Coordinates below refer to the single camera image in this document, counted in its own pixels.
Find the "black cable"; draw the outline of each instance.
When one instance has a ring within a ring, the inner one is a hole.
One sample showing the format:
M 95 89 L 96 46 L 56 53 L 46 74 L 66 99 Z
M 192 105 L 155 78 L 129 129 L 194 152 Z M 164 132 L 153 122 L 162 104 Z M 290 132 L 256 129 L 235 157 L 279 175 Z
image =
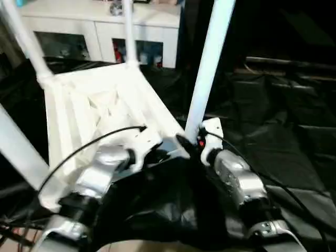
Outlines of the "black cable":
M 236 154 L 238 154 L 242 159 L 245 160 L 246 163 L 248 163 L 247 160 L 246 160 L 246 158 L 242 155 L 242 153 L 232 143 L 230 143 L 229 141 L 227 141 L 226 139 L 222 138 L 221 136 L 219 136 L 219 135 L 217 135 L 215 133 L 208 132 L 205 129 L 202 129 L 202 130 L 204 132 L 206 132 L 207 134 L 209 134 L 209 135 L 213 135 L 213 136 L 221 139 L 222 142 L 227 143 L 236 152 Z M 255 171 L 252 167 L 250 169 L 251 169 L 251 171 L 253 171 L 254 173 L 256 173 L 258 176 L 263 177 L 264 179 L 269 180 L 272 183 L 274 183 L 275 185 L 281 187 L 289 196 L 291 196 L 293 198 L 293 200 L 301 207 L 301 209 L 310 217 L 311 221 L 313 222 L 314 227 L 316 228 L 316 230 L 319 232 L 319 234 L 321 236 L 322 242 L 325 244 L 325 246 L 327 248 L 327 252 L 330 252 L 331 251 L 330 250 L 330 246 L 329 246 L 329 243 L 328 243 L 328 240 L 327 240 L 327 237 L 326 237 L 324 231 L 321 230 L 320 227 L 318 227 L 318 225 L 317 225 L 317 223 L 315 221 L 314 215 L 309 211 L 309 209 L 304 205 L 304 203 L 302 203 L 302 201 L 299 198 L 297 198 L 295 196 L 295 194 L 293 192 L 291 192 L 281 182 L 277 181 L 276 179 L 274 179 L 274 178 L 272 178 L 270 176 L 267 176 L 265 174 L 262 174 L 260 172 Z
M 122 128 L 122 129 L 118 129 L 118 130 L 114 130 L 112 132 L 109 132 L 105 135 L 102 135 L 94 140 L 92 140 L 91 142 L 83 145 L 82 147 L 78 148 L 77 150 L 75 150 L 74 152 L 72 152 L 70 155 L 68 155 L 62 162 L 60 162 L 54 169 L 52 172 L 50 172 L 48 174 L 48 176 L 46 177 L 46 179 L 43 181 L 40 189 L 37 191 L 36 195 L 34 196 L 31 204 L 29 205 L 28 209 L 28 213 L 27 213 L 27 218 L 26 218 L 26 221 L 25 221 L 25 231 L 24 231 L 24 234 L 22 235 L 22 238 L 23 240 L 26 238 L 27 234 L 28 234 L 28 227 L 29 227 L 29 224 L 30 224 L 30 220 L 32 218 L 32 215 L 35 211 L 35 207 L 36 205 L 39 204 L 39 200 L 38 200 L 38 197 L 40 195 L 40 193 L 42 192 L 43 188 L 45 187 L 45 185 L 48 183 L 48 181 L 52 178 L 52 176 L 69 160 L 71 159 L 73 156 L 75 156 L 78 152 L 82 151 L 83 149 L 93 145 L 94 143 L 110 136 L 110 135 L 113 135 L 113 134 L 116 134 L 118 132 L 121 132 L 121 131 L 125 131 L 125 130 L 133 130 L 133 129 L 139 129 L 140 132 L 144 131 L 146 129 L 146 126 L 132 126 L 132 127 L 126 127 L 126 128 Z M 18 248 L 18 251 L 19 252 L 22 252 L 23 251 L 23 245 L 20 244 L 19 248 Z

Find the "white cabinet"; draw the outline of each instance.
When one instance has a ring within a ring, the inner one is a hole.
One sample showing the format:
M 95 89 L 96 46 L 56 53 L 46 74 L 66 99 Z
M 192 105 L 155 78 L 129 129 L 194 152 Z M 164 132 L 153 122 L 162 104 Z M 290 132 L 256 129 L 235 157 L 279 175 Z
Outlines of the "white cabinet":
M 27 28 L 35 33 L 43 55 L 67 57 L 69 54 L 70 58 L 102 60 L 94 22 L 48 17 L 23 19 Z
M 35 0 L 20 9 L 45 56 L 123 61 L 123 17 L 110 3 L 94 0 Z M 175 68 L 180 6 L 134 4 L 133 27 L 139 61 Z
M 96 28 L 103 60 L 119 62 L 118 54 L 124 56 L 123 25 L 97 22 Z M 140 62 L 152 64 L 161 57 L 163 67 L 175 68 L 178 29 L 134 25 L 133 32 Z

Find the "metal bracket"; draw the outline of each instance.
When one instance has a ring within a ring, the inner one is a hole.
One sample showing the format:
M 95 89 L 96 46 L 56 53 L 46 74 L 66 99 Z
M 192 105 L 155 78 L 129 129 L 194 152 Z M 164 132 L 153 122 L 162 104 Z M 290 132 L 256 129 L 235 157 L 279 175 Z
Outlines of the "metal bracket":
M 205 120 L 202 122 L 202 128 L 205 128 L 206 131 L 219 135 L 223 137 L 223 130 L 222 125 L 219 118 L 211 118 L 209 120 Z M 222 141 L 221 139 L 213 136 L 213 135 L 206 135 L 205 136 L 205 147 L 201 154 L 201 161 L 205 166 L 210 166 L 209 162 L 207 161 L 207 157 L 210 151 L 214 149 L 222 149 Z

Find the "white pole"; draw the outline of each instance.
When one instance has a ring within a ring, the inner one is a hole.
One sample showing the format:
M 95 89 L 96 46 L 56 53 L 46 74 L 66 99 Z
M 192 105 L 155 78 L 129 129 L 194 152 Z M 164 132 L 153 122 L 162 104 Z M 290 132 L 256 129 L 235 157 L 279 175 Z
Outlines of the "white pole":
M 196 143 L 198 128 L 203 121 L 234 6 L 235 0 L 215 0 L 214 2 L 185 127 L 185 135 L 192 143 Z
M 52 72 L 47 67 L 42 55 L 40 55 L 39 45 L 33 40 L 32 35 L 26 29 L 21 16 L 15 6 L 14 0 L 0 0 L 0 7 L 2 1 L 3 12 L 6 12 L 8 24 L 13 29 L 15 36 L 18 37 L 19 42 L 25 47 L 25 53 L 29 57 L 33 65 L 37 79 L 52 76 Z
M 36 190 L 49 174 L 49 167 L 38 154 L 20 128 L 0 104 L 0 152 L 12 166 Z M 56 199 L 65 188 L 56 177 L 50 179 L 40 195 L 44 207 L 53 210 Z
M 137 49 L 133 35 L 133 0 L 122 0 L 122 11 L 125 19 L 127 64 L 138 66 Z

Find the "black plastic sheet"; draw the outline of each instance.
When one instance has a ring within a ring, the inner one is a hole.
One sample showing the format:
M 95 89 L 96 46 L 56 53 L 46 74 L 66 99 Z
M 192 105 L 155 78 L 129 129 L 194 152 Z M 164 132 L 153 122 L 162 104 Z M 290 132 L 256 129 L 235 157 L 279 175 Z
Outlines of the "black plastic sheet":
M 48 59 L 48 64 L 55 73 L 106 65 L 60 59 Z M 192 90 L 188 77 L 168 69 L 145 67 L 142 71 L 184 125 Z M 272 176 L 294 192 L 336 249 L 334 84 L 295 77 L 223 73 L 213 86 L 206 118 L 220 117 L 225 138 L 255 170 Z M 29 63 L 0 82 L 0 99 L 47 160 L 43 91 Z M 1 164 L 9 172 L 7 178 L 1 179 L 2 187 L 22 181 L 8 163 L 1 160 Z M 311 251 L 322 250 L 321 237 L 302 209 L 281 188 L 264 182 L 303 242 Z M 229 217 L 232 209 L 226 195 L 213 185 L 211 171 L 197 162 L 165 161 L 114 187 L 111 201 L 102 210 L 95 228 L 95 247 L 136 238 L 180 240 L 207 250 L 241 244 L 241 227 Z M 14 204 L 17 198 L 6 200 L 1 213 L 11 210 L 10 203 Z

